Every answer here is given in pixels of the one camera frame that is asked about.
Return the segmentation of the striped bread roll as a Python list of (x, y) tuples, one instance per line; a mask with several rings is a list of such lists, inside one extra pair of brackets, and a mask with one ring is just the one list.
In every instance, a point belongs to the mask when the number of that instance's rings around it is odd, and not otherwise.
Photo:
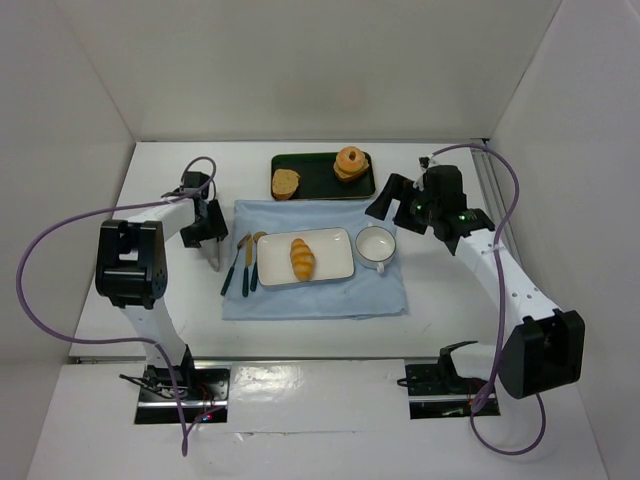
[(308, 282), (312, 279), (315, 269), (315, 255), (303, 239), (296, 238), (292, 241), (290, 262), (297, 280)]

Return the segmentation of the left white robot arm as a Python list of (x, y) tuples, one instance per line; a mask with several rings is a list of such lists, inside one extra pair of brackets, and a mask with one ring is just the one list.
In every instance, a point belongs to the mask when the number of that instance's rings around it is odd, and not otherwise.
[(172, 377), (180, 387), (197, 382), (190, 349), (164, 301), (169, 280), (165, 243), (177, 236), (213, 270), (220, 268), (220, 244), (228, 229), (216, 195), (209, 192), (212, 186), (210, 176), (187, 171), (161, 205), (126, 220), (105, 221), (100, 228), (95, 287), (145, 339), (145, 377), (152, 385), (169, 387)]

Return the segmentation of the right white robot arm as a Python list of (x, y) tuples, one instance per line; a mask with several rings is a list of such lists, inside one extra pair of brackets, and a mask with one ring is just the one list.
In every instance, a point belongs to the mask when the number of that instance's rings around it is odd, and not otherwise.
[(496, 238), (487, 214), (468, 207), (457, 167), (428, 168), (417, 181), (392, 174), (367, 215), (383, 219), (392, 201), (399, 203), (394, 224), (418, 234), (431, 229), (498, 309), (495, 344), (464, 341), (442, 348), (442, 379), (496, 380), (516, 399), (580, 379), (583, 318), (545, 296)]

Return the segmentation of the sliced brown bread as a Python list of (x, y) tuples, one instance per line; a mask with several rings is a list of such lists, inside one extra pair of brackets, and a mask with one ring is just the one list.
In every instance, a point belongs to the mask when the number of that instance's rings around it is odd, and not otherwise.
[(298, 190), (300, 175), (291, 169), (277, 169), (271, 182), (271, 193), (276, 200), (288, 200)]

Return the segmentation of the bagel sandwich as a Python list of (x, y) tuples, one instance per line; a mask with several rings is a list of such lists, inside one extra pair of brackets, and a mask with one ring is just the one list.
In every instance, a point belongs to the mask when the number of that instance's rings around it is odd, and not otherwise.
[(355, 146), (341, 149), (333, 164), (335, 176), (342, 182), (355, 181), (363, 176), (370, 167), (365, 153)]

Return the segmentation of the dark green tray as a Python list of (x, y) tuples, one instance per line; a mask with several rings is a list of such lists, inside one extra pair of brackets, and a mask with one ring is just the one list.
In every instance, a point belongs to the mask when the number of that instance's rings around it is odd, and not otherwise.
[(355, 181), (342, 182), (334, 174), (337, 152), (278, 154), (271, 159), (271, 180), (277, 169), (291, 169), (300, 175), (296, 193), (288, 200), (366, 199), (376, 191), (371, 156), (367, 172)]

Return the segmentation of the white rectangular plate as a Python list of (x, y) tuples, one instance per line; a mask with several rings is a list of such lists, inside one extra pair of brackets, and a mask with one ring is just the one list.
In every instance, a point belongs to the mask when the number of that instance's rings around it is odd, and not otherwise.
[[(297, 280), (292, 270), (290, 247), (296, 238), (303, 239), (315, 255), (314, 274), (308, 282)], [(345, 280), (354, 273), (351, 241), (344, 228), (269, 234), (258, 243), (258, 280), (264, 287)]]

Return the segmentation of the light blue cloth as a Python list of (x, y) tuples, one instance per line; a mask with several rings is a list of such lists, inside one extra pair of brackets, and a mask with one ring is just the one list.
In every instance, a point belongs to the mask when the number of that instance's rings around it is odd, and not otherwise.
[(222, 318), (231, 320), (301, 320), (401, 315), (408, 310), (399, 256), (383, 275), (362, 266), (355, 255), (357, 234), (370, 224), (396, 231), (391, 220), (365, 214), (367, 200), (238, 200), (234, 204), (232, 241), (247, 233), (269, 234), (344, 228), (350, 237), (354, 275), (345, 280), (264, 287), (242, 296), (244, 266), (237, 267), (223, 302)]

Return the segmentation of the aluminium rail right side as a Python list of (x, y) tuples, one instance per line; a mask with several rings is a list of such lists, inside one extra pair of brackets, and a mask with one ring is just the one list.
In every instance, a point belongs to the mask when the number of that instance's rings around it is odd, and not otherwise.
[(471, 149), (471, 156), (486, 205), (485, 211), (498, 225), (513, 201), (513, 179), (495, 156), (477, 148)]

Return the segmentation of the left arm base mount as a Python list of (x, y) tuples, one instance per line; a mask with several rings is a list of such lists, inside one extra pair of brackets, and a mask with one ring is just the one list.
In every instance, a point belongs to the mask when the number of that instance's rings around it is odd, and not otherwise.
[[(226, 423), (230, 392), (231, 365), (196, 361), (189, 382), (178, 379), (178, 393), (185, 421), (193, 423)], [(168, 376), (146, 368), (137, 376), (121, 373), (119, 379), (137, 388), (136, 425), (179, 424), (175, 392)]]

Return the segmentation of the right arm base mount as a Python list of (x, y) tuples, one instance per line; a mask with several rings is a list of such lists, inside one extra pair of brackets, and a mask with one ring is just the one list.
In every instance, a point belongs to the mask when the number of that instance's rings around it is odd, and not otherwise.
[(484, 380), (445, 373), (436, 363), (409, 363), (396, 384), (408, 395), (411, 420), (455, 419), (471, 416)]

